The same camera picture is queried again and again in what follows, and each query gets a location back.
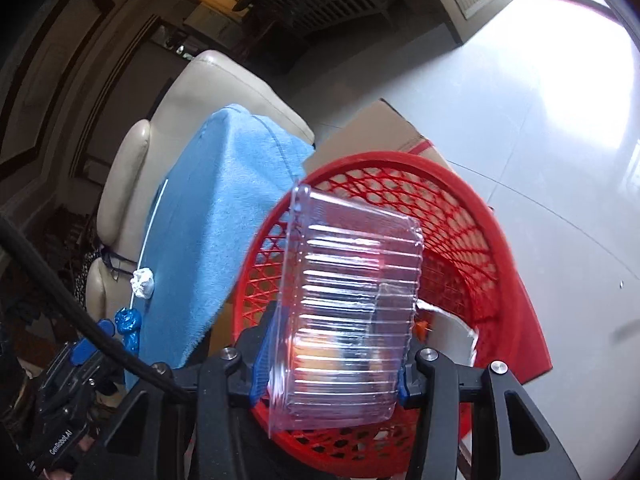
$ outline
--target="clear plastic container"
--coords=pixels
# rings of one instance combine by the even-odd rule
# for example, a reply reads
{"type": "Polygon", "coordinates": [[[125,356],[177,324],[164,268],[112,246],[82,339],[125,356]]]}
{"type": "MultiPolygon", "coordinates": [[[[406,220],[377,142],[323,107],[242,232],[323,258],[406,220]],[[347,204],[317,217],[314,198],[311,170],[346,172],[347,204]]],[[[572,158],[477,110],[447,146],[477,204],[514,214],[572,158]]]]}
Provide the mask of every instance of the clear plastic container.
{"type": "Polygon", "coordinates": [[[422,250],[413,218],[294,188],[274,316],[270,433],[391,417],[422,250]]]}

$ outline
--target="crumpled white paper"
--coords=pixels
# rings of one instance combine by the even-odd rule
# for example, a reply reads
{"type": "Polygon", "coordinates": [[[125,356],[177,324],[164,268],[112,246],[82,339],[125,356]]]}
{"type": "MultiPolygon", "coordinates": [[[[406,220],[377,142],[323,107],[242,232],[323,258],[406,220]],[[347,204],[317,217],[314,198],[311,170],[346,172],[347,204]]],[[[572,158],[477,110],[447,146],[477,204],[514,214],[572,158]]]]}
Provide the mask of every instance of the crumpled white paper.
{"type": "Polygon", "coordinates": [[[137,298],[148,300],[154,293],[154,274],[148,267],[133,271],[131,282],[131,290],[137,298]]]}

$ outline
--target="leather sofa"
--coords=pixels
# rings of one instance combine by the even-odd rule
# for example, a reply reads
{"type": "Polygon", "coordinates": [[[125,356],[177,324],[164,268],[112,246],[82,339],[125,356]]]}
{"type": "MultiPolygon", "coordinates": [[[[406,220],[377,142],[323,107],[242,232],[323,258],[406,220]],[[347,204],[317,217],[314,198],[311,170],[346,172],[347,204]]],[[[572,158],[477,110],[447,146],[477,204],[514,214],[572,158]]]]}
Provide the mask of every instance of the leather sofa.
{"type": "Polygon", "coordinates": [[[97,215],[97,233],[111,255],[111,266],[104,258],[95,260],[86,283],[86,308],[95,320],[113,318],[129,304],[128,272],[136,269],[146,216],[160,181],[206,118],[232,103],[314,142],[305,121],[267,83],[219,52],[199,54],[169,88],[152,119],[131,127],[113,161],[97,215]]]}

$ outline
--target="red plastic basket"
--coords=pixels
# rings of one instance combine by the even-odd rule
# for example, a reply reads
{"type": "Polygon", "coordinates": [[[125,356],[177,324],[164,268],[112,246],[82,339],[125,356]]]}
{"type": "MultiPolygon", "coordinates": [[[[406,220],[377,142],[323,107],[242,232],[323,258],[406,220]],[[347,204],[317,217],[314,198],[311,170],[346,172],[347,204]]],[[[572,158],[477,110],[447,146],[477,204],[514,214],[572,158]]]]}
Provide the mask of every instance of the red plastic basket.
{"type": "MultiPolygon", "coordinates": [[[[511,251],[482,199],[453,172],[417,155],[371,152],[336,160],[305,181],[342,198],[364,200],[418,219],[424,258],[418,296],[479,330],[476,366],[508,364],[520,338],[519,277],[511,251]]],[[[290,194],[262,224],[242,266],[234,305],[234,338],[255,326],[277,297],[290,194]]],[[[268,400],[254,408],[267,428],[268,400]]],[[[332,430],[284,431],[274,441],[316,469],[352,478],[380,478],[406,471],[417,410],[396,407],[383,424],[332,430]]],[[[471,427],[461,410],[460,435],[471,427]]]]}

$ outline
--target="table covered with blue cloth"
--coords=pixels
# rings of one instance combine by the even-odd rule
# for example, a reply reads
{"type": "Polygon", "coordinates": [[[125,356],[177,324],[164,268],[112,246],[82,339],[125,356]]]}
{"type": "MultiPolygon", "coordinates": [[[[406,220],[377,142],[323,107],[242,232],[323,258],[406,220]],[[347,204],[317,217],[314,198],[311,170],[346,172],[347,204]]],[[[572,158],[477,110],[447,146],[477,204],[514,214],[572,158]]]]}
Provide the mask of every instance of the table covered with blue cloth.
{"type": "Polygon", "coordinates": [[[158,203],[140,261],[154,274],[154,293],[133,301],[142,314],[144,362],[185,364],[215,322],[255,233],[305,176],[302,162],[312,151],[239,105],[211,115],[193,136],[147,219],[158,203]]]}

